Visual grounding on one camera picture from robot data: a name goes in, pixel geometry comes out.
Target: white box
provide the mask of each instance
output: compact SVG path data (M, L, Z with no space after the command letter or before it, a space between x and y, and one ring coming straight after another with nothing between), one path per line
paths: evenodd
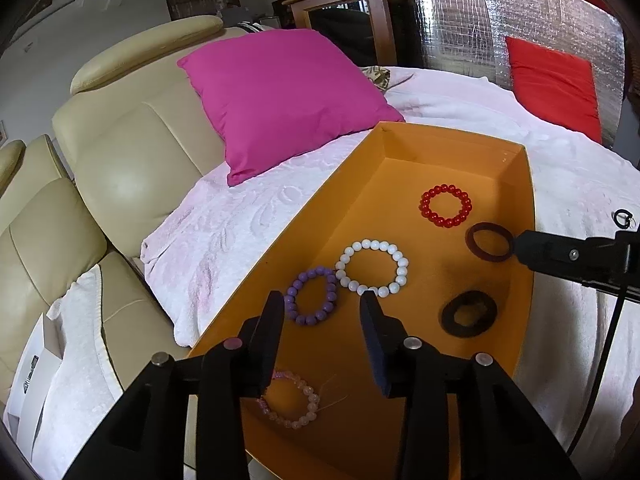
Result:
M41 314L20 357L2 417L18 448L29 461L42 407L61 362L58 331L52 320Z

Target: metal screw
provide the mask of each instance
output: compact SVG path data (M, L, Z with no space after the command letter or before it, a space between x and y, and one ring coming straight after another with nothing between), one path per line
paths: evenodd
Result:
M480 352L476 354L476 362L482 366L488 366L494 362L494 358L489 354L485 354L484 352Z
M422 347L422 341L417 337L408 337L402 342L402 344L409 350L417 350Z
M156 366L164 366L169 361L169 354L167 352L156 352L151 356L151 362Z
M238 350L242 346L242 339L239 337L230 337L229 339L225 339L222 346L227 350Z

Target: orange box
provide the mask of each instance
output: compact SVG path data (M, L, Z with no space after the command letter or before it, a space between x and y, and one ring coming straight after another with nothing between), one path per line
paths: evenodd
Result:
M435 226L418 210L425 190L455 184L468 192L473 211L460 226ZM408 283L380 298L407 332L441 352L468 358L488 352L509 374L518 361L529 318L533 275L516 258L503 263L475 257L465 232L495 222L517 235L534 229L533 188L523 146L493 137L405 123L380 123L340 165L263 255L202 335L191 355L204 354L242 322L258 316L270 290L286 291L295 277L318 265L333 267L356 240L387 240L409 259ZM433 199L441 216L454 216L460 201ZM477 234L485 250L500 253L504 241ZM395 278L396 263L381 251L359 251L348 275L369 286ZM445 304L466 290L497 303L494 325L472 338L441 329ZM298 296L300 312L322 304L324 280L311 280ZM284 480L391 480L398 455L404 401L387 400L374 384L358 315L359 297L338 287L336 310L325 322L299 327L285 320L276 368L299 374L321 393L318 418L300 430L276 425L254 400L243 401L247 451ZM290 420L306 413L306 397L290 381L273 381L266 399ZM452 428L452 459L458 455ZM453 466L452 477L458 476Z

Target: red beaded bracelet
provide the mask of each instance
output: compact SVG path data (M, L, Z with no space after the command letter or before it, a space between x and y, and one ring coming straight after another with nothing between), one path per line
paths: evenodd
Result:
M438 215L438 213L431 210L431 199L440 193L450 193L453 196L458 197L460 202L462 202L462 209L453 218L443 218ZM462 224L462 222L466 220L466 217L469 216L472 209L473 206L471 205L469 195L453 184L450 184L449 186L447 184L442 184L442 186L432 187L430 190L422 194L422 200L420 201L420 211L422 216L429 219L429 221L433 222L438 227L449 228Z

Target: black rubber ring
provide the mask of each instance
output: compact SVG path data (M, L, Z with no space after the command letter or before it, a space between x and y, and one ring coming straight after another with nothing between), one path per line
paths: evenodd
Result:
M489 254L483 251L480 247L478 247L476 239L474 238L474 235L478 231L492 231L500 235L502 238L507 240L509 249L504 254ZM492 222L480 222L479 224L471 226L466 231L465 242L466 246L473 254L475 254L481 260L485 260L486 262L503 262L511 258L511 255L513 254L513 235L501 225L494 224Z
M486 309L480 319L472 326L460 325L454 316L463 305L482 303ZM498 307L494 298L480 290L468 290L449 301L440 314L440 326L447 333L455 337L474 337L489 330L498 316Z
M625 223L621 224L618 222L618 215L625 214ZM618 209L615 213L613 213L613 221L620 229L629 229L631 227L631 219L634 216L631 214L631 211L627 211L626 209Z

